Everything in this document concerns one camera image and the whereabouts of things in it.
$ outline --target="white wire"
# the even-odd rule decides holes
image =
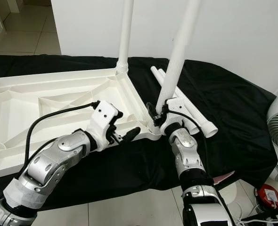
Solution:
[[[248,220],[248,221],[241,221],[241,223],[247,224],[251,222],[263,222],[263,223],[271,223],[271,224],[276,224],[278,223],[278,220]]]
[[[269,194],[269,197],[271,199],[271,201],[274,203],[274,208],[276,209],[276,203],[274,201],[274,197],[271,196],[271,193]]]
[[[254,219],[254,220],[248,220],[248,221],[242,221],[242,215],[243,215],[243,209],[242,209],[242,206],[237,202],[237,201],[233,201],[233,202],[235,202],[238,206],[239,206],[239,208],[240,208],[240,217],[238,218],[238,217],[235,217],[231,212],[231,215],[232,215],[232,217],[233,218],[235,218],[235,220],[237,221],[236,222],[236,225],[242,225],[242,226],[245,226],[245,224],[247,224],[247,223],[251,223],[251,222],[263,222],[263,223],[272,223],[272,224],[275,224],[275,223],[278,223],[278,220],[257,220],[257,219]],[[249,215],[248,216],[250,216],[251,214],[252,214],[252,212],[256,209],[256,208],[259,208],[259,204],[257,204],[257,202],[256,202],[256,197],[255,197],[255,206],[253,207],[253,209],[251,210],[251,212],[249,213]]]

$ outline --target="floor tile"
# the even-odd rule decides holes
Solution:
[[[7,32],[0,42],[1,52],[34,52],[40,32]]]
[[[90,226],[182,226],[171,190],[147,190],[89,203]]]
[[[10,56],[25,56],[33,55],[34,53],[23,53],[23,52],[0,52],[0,55],[10,55]]]
[[[232,183],[231,185],[228,185],[227,187],[221,189],[219,192],[223,197],[226,205],[228,205],[229,203],[232,203],[237,196],[237,185],[236,183]]]
[[[183,200],[182,200],[182,197],[181,197],[182,193],[183,193],[181,186],[172,188],[172,193],[173,193],[173,196],[174,196],[175,201],[177,203],[179,214],[180,214],[181,218],[183,219],[182,213],[183,213],[184,204],[183,204]]]
[[[54,20],[54,15],[53,11],[50,10],[47,15],[47,19],[45,21],[44,27],[43,27],[43,32],[54,32],[56,33],[56,26],[55,26],[55,20]]]
[[[57,33],[42,32],[35,53],[60,53]]]
[[[249,215],[249,213],[253,209],[254,204],[252,204],[252,202],[250,201],[241,183],[237,181],[236,185],[237,185],[237,196],[235,198],[235,201],[239,203],[240,207],[236,202],[232,202],[228,205],[228,208],[233,216],[238,218],[240,217],[240,213],[242,212],[242,218],[245,218]]]
[[[21,13],[10,13],[4,21],[6,31],[41,32],[48,7],[25,5]]]
[[[32,226],[88,226],[88,205],[38,212]]]
[[[241,183],[252,204],[255,205],[254,187],[243,180],[239,180],[239,182]]]

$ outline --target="black fabric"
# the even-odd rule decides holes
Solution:
[[[201,223],[201,226],[228,226],[227,221],[208,221]]]
[[[113,68],[116,58],[72,56],[0,56],[0,77],[35,73]],[[144,103],[156,105],[160,92],[150,67],[166,70],[167,59],[131,57],[129,77]],[[214,122],[219,132],[207,139],[208,168],[216,177],[236,171],[260,188],[277,163],[266,123],[275,96],[210,63],[186,60],[179,88]],[[201,134],[195,135],[198,143]],[[203,145],[198,149],[204,159]],[[0,194],[13,176],[0,178]],[[71,168],[43,209],[113,198],[179,184],[174,156],[166,137],[147,139],[92,153]]]
[[[186,189],[196,185],[213,186],[213,179],[204,170],[193,168],[180,174],[180,184],[182,191],[186,191]]]

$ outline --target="white pole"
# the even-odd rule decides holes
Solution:
[[[152,73],[154,74],[155,78],[157,79],[158,83],[162,86],[163,82],[164,82],[164,77],[160,74],[160,70],[157,70],[157,68],[155,66],[152,66],[150,68],[150,70],[152,71]],[[194,117],[190,114],[190,112],[187,110],[184,112],[185,114],[187,114],[190,118],[194,119]],[[188,119],[184,119],[184,124],[185,126],[188,128],[189,133],[191,135],[196,134],[199,132],[199,129],[196,127],[195,124],[193,124],[190,120]]]
[[[160,73],[160,76],[162,76],[162,79],[165,79],[165,72],[162,69],[159,69],[158,72]],[[218,132],[218,128],[211,122],[208,121],[205,116],[197,109],[197,107],[187,98],[187,96],[176,87],[175,93],[177,97],[181,97],[184,99],[184,105],[187,108],[187,110],[190,112],[192,117],[195,119],[195,121],[198,122],[200,125],[202,132],[204,133],[206,138],[212,137],[214,134]]]
[[[129,70],[128,54],[131,36],[131,19],[133,15],[134,0],[124,0],[123,20],[120,37],[119,57],[116,65],[117,73],[127,72]]]
[[[157,101],[156,110],[158,114],[161,113],[165,101],[172,98],[177,87],[181,70],[184,65],[185,48],[194,32],[200,5],[201,0],[189,0],[187,4],[181,28],[176,36],[176,42],[166,71],[166,77]]]

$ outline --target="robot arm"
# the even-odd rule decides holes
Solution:
[[[148,105],[155,126],[169,138],[175,155],[175,164],[183,191],[183,224],[185,226],[232,226],[229,211],[220,194],[215,190],[213,179],[206,173],[197,152],[197,142],[181,125],[186,114],[182,98],[168,99],[162,115],[156,115]]]
[[[133,140],[140,128],[124,137],[115,133],[114,123],[122,112],[106,101],[98,102],[87,131],[78,129],[70,135],[56,138],[50,147],[31,157],[18,178],[4,189],[0,199],[1,226],[29,226],[37,216],[65,172],[92,151],[102,151],[109,144]]]

